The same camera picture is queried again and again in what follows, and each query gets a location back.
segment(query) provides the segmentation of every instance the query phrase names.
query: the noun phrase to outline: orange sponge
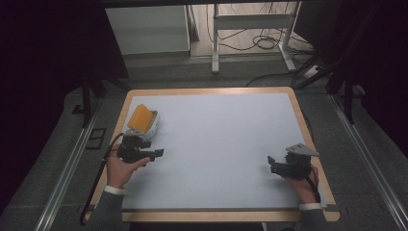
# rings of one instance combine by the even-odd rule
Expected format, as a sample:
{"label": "orange sponge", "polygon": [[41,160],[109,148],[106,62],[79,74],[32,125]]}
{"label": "orange sponge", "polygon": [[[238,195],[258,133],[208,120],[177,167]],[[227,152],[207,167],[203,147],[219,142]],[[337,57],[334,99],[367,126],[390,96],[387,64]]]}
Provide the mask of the orange sponge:
{"label": "orange sponge", "polygon": [[143,104],[139,104],[129,120],[128,127],[137,129],[141,133],[146,133],[152,118],[153,113]]}

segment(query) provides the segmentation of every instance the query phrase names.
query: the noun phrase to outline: sleeve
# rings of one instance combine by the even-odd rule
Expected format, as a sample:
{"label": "sleeve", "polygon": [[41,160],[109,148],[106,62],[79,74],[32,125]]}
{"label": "sleeve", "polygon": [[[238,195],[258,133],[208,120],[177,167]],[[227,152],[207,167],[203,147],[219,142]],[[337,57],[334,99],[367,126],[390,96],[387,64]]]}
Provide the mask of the sleeve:
{"label": "sleeve", "polygon": [[320,205],[300,205],[300,229],[299,231],[331,231],[331,225],[326,221]]}
{"label": "sleeve", "polygon": [[99,203],[87,222],[88,231],[122,230],[122,202],[124,194],[103,191]]}

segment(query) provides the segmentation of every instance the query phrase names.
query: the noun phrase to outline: hand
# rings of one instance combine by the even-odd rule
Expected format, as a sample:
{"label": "hand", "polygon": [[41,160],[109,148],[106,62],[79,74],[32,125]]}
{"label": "hand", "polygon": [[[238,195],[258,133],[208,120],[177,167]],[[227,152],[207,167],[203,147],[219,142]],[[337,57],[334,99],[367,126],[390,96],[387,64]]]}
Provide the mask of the hand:
{"label": "hand", "polygon": [[119,144],[114,145],[111,155],[108,157],[107,185],[117,189],[123,189],[123,186],[129,181],[133,172],[136,171],[139,167],[145,166],[148,162],[150,162],[150,158],[146,157],[132,164],[127,164],[117,157],[118,149]]}
{"label": "hand", "polygon": [[[301,204],[318,203],[313,193],[312,187],[306,181],[306,179],[296,180],[287,176],[282,176],[293,186],[294,192],[300,200]],[[309,174],[309,178],[317,186],[319,183],[319,170],[317,167],[312,166],[312,171]]]}

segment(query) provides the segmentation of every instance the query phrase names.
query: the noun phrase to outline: white cuff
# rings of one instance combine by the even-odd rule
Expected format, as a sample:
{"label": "white cuff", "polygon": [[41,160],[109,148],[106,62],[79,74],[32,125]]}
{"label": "white cuff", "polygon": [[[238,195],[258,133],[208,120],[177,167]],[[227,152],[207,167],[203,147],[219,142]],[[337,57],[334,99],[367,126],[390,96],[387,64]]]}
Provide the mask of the white cuff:
{"label": "white cuff", "polygon": [[126,194],[126,190],[117,189],[112,186],[105,186],[105,192],[112,194]]}
{"label": "white cuff", "polygon": [[310,203],[310,204],[300,204],[299,205],[300,211],[314,210],[314,209],[321,209],[320,203]]}

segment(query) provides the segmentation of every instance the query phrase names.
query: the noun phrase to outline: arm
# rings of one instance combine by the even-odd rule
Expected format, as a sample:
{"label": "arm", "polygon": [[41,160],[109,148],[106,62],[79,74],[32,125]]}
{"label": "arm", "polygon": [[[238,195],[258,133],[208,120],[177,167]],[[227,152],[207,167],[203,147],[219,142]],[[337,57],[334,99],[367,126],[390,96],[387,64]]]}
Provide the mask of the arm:
{"label": "arm", "polygon": [[[320,204],[317,203],[313,190],[309,183],[303,180],[295,180],[282,176],[293,186],[294,192],[299,198],[299,210],[301,215],[301,226],[299,231],[329,231],[332,230],[324,217]],[[319,170],[312,166],[310,179],[317,185],[319,183]]]}
{"label": "arm", "polygon": [[115,146],[107,163],[107,185],[97,207],[87,223],[87,230],[116,231],[122,229],[122,202],[126,193],[124,185],[133,172],[145,166],[150,159],[144,158],[133,164],[126,164],[117,158]]}

